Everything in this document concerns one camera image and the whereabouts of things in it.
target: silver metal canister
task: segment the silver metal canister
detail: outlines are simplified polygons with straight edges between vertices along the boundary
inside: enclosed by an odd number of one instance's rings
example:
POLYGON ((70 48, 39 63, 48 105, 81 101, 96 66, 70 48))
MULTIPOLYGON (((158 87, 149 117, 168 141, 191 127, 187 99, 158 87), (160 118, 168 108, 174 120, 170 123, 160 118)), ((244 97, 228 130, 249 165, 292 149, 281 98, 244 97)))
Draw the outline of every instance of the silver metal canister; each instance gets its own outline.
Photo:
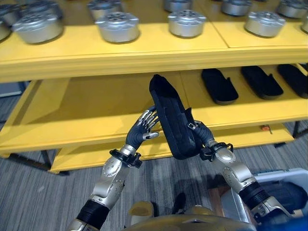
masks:
POLYGON ((20 8, 15 4, 0 5, 0 20, 8 26, 12 26, 21 18, 20 8))
POLYGON ((32 13, 23 16, 12 29, 26 43, 41 43, 60 35, 63 25, 54 14, 32 13))
POLYGON ((40 0, 29 4, 26 8, 26 13, 51 13, 55 14, 58 18, 63 16, 60 6, 51 0, 40 0))
POLYGON ((95 22, 108 42, 128 42, 139 36, 139 19, 130 13, 112 12, 95 22))
POLYGON ((117 12, 119 5, 113 0, 92 0, 88 3, 88 8, 96 21, 108 13, 117 12))
POLYGON ((307 6, 300 0, 281 0, 276 12, 289 18, 302 18, 307 6))
POLYGON ((251 0, 224 0, 221 11, 234 16, 243 16, 249 12, 251 5, 251 0))
POLYGON ((192 6, 192 0, 164 0, 164 9, 169 12, 191 9, 192 6))
POLYGON ((169 31, 177 36, 195 37, 203 32, 206 17, 192 10, 173 12, 168 16, 169 31))
POLYGON ((275 37, 285 24, 285 20, 273 12, 250 12, 245 29, 255 35, 275 37))

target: silver arm segment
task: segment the silver arm segment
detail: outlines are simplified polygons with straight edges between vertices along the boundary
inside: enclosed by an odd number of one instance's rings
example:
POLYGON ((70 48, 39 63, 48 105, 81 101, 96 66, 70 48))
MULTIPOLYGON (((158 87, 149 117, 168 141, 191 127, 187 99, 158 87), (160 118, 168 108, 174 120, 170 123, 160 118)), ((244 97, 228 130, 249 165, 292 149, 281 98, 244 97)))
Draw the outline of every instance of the silver arm segment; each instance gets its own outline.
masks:
MULTIPOLYGON (((216 141, 211 140, 208 145, 211 147, 216 143, 216 141)), ((237 161, 234 153, 227 148, 221 148, 215 152, 213 164, 237 194, 244 187, 256 181, 249 168, 242 162, 237 161)))
MULTIPOLYGON (((125 144, 120 152, 129 156, 135 154, 136 150, 130 145, 125 144)), ((128 175, 130 166, 111 156, 103 166, 101 178, 94 186, 93 192, 89 197, 90 201, 103 205, 111 210, 119 199, 124 187, 124 181, 128 175)), ((75 218, 70 223, 67 231, 98 231, 96 227, 75 218)))
MULTIPOLYGON (((217 144, 215 140, 209 140, 207 142, 208 147, 212 147, 215 144, 217 144)), ((249 168, 242 162, 237 161, 234 153, 226 147, 220 148, 215 152, 212 162, 220 171, 226 183, 241 197, 243 194, 246 194, 242 193, 241 195, 241 192, 244 192, 244 189, 251 187, 253 183, 257 183, 257 180, 253 177, 249 168)), ((250 209, 256 219, 266 216, 275 209, 281 210, 289 218, 292 217, 292 215, 273 196, 267 196, 264 200, 250 209)))

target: white container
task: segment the white container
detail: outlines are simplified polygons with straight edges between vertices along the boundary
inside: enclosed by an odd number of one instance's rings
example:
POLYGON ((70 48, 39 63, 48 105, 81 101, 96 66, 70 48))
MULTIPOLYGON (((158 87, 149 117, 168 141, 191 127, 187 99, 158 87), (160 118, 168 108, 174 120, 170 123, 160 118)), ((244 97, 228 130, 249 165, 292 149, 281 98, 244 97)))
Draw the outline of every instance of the white container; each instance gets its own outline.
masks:
MULTIPOLYGON (((259 183, 269 181, 290 182, 302 187, 308 193, 308 171, 302 168, 260 173, 256 174, 255 178, 259 183)), ((228 190, 220 199, 225 217, 251 223, 248 211, 245 210, 244 203, 235 191, 228 190)), ((301 210, 304 215, 308 214, 308 202, 301 210)))

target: small orange object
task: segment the small orange object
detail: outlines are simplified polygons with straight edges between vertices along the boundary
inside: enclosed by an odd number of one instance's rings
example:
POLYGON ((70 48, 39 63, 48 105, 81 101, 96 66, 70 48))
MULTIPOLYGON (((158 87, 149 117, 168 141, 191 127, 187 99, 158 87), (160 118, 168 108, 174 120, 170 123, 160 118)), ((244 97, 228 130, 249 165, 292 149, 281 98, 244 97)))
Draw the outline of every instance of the small orange object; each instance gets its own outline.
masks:
POLYGON ((262 126, 261 126, 261 130, 262 130, 262 131, 270 131, 270 133, 273 134, 272 131, 271 131, 271 129, 270 129, 270 126, 269 126, 268 124, 262 125, 262 126))
POLYGON ((262 131, 269 131, 269 130, 270 130, 270 127, 269 127, 269 125, 262 125, 262 126, 261 126, 261 130, 262 130, 262 131))

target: yellow shelf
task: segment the yellow shelf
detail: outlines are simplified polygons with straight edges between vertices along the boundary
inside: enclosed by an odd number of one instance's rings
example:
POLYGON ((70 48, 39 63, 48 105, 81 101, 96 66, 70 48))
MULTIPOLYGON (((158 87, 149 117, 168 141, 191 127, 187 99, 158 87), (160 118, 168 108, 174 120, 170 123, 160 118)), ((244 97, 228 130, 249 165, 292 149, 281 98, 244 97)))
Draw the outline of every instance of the yellow shelf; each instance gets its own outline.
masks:
MULTIPOLYGON (((231 105, 214 104, 200 77, 201 70, 165 72, 184 106, 212 130, 281 123, 308 117, 308 100, 298 97, 273 73, 284 90, 276 100, 258 98, 239 68, 224 68, 240 97, 231 105)), ((32 81, 0 132, 0 153, 32 151, 123 141, 140 113, 153 105, 153 74, 78 77, 32 81)))
MULTIPOLYGON (((262 131, 260 127, 227 129, 213 133, 217 141, 230 142, 236 148, 293 140, 282 124, 273 124, 271 129, 273 134, 270 134, 269 131, 262 131)), ((56 155, 51 172, 102 166, 110 157, 109 151, 114 148, 118 149, 122 145, 123 142, 113 142, 63 148, 56 155)), ((164 137, 144 142, 138 152, 142 154, 142 160, 172 156, 164 137)))
POLYGON ((201 70, 181 71, 188 104, 195 119, 204 121, 212 130, 247 127, 266 123, 281 123, 308 118, 308 100, 300 98, 277 72, 275 65, 261 66, 273 74, 283 89, 275 100, 263 100, 255 95, 241 74, 240 67, 220 68, 230 77, 239 98, 230 105, 217 105, 211 99, 201 79, 201 70))
MULTIPOLYGON (((131 43, 111 44, 101 39, 89 16, 87 2, 60 2, 65 32, 55 41, 29 45, 15 33, 3 41, 0 44, 0 82, 308 60, 307 36, 291 28, 293 24, 286 26, 279 38, 266 39, 262 43, 257 42, 259 38, 248 33, 242 35, 235 28, 229 37, 241 43, 236 47, 226 43, 224 30, 220 31, 209 20, 203 34, 196 38, 173 36, 168 31, 168 13, 163 10, 162 0, 124 0, 125 10, 140 19, 141 36, 131 43)), ((194 10, 207 15, 205 2, 212 1, 195 1, 194 10)))
MULTIPOLYGON (((274 38, 261 38, 244 29, 247 16, 234 17, 220 11, 222 1, 197 0, 212 24, 230 48, 262 46, 305 46, 308 48, 308 36, 300 29, 301 19, 286 18, 286 24, 274 38)), ((279 1, 252 1, 250 11, 275 12, 279 1)))

